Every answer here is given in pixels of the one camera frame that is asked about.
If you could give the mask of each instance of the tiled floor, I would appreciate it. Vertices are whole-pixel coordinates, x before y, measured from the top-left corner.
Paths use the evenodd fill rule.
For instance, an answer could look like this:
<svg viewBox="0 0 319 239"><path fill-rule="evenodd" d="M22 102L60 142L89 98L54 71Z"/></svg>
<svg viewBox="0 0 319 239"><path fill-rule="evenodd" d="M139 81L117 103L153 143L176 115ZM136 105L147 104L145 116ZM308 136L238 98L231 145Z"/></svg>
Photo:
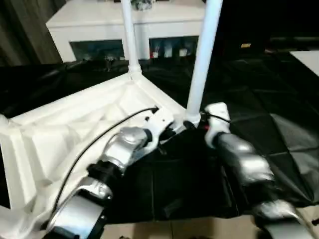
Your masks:
<svg viewBox="0 0 319 239"><path fill-rule="evenodd" d="M318 216L318 208L299 209L310 223ZM319 226L313 227L319 235ZM170 222L119 224L105 226L103 239L255 239L256 227L250 216L232 219L200 218Z"/></svg>

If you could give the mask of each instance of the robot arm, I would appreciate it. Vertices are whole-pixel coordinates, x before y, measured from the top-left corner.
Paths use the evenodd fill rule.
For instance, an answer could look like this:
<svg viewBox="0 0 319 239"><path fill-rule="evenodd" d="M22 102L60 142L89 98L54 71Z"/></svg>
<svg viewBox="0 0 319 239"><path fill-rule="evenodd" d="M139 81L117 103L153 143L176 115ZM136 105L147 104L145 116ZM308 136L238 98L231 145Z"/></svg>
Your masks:
<svg viewBox="0 0 319 239"><path fill-rule="evenodd" d="M143 128L124 127L105 146L97 163L53 213L45 239L99 239L107 208L126 169L154 150L159 136L173 123L165 109L158 110Z"/></svg>
<svg viewBox="0 0 319 239"><path fill-rule="evenodd" d="M267 160L252 144L229 131L229 115L224 103L209 105L210 129L205 137L209 147L215 148L220 158L231 169L244 189L259 235L269 239L314 239L306 221L297 210L282 200L275 187L274 174Z"/></svg>

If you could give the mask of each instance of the white frame structure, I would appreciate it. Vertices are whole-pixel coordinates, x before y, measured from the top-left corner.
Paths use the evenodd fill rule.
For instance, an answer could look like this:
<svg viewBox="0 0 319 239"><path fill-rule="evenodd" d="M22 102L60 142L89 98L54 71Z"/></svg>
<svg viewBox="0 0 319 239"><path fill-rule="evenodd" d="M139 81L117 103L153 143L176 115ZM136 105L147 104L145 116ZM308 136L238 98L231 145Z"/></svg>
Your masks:
<svg viewBox="0 0 319 239"><path fill-rule="evenodd" d="M142 75L130 0L122 0L128 46L125 52L130 62L128 73L14 118L0 118L0 144L11 205L11 209L0 207L0 238L42 238L44 232L39 231L40 225L48 219L74 158L114 120L157 105L174 117L172 127L177 133L184 130L184 120L198 125L222 0L207 0L206 4L186 110ZM142 126L145 116L149 115L145 112L121 126ZM112 134L114 131L83 155L61 201L87 174L87 165L98 158Z"/></svg>

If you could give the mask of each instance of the black cloth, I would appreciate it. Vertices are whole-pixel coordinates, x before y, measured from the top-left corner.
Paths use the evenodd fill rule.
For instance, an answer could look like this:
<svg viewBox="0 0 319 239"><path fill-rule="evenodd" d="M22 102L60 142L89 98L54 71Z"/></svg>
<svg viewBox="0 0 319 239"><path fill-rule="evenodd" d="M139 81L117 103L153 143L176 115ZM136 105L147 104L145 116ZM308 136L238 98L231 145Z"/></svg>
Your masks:
<svg viewBox="0 0 319 239"><path fill-rule="evenodd" d="M186 107L193 59L159 59L144 62L142 68ZM40 78L52 69L62 70ZM69 70L63 65L0 68L0 110L10 118L126 71L125 62L90 62ZM318 86L319 78L290 54L214 59L202 102L203 107L228 105L231 131L266 156L283 196L298 207L319 202ZM247 208L239 202L233 180L205 146L204 134L204 129L186 131L129 168L109 222L244 213Z"/></svg>

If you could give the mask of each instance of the white tube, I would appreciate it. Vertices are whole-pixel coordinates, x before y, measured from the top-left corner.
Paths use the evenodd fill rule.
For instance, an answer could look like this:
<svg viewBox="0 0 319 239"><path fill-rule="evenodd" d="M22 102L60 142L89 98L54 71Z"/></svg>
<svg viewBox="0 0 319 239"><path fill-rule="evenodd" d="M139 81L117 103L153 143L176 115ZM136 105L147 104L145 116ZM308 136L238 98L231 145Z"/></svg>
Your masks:
<svg viewBox="0 0 319 239"><path fill-rule="evenodd" d="M198 51L185 115L185 119L195 125L198 125L200 121L199 109L203 98L208 67L213 51L222 5L223 0L206 1L205 18L197 47Z"/></svg>
<svg viewBox="0 0 319 239"><path fill-rule="evenodd" d="M121 0L127 49L129 51L129 72L141 72L136 52L134 26L132 21L131 1Z"/></svg>

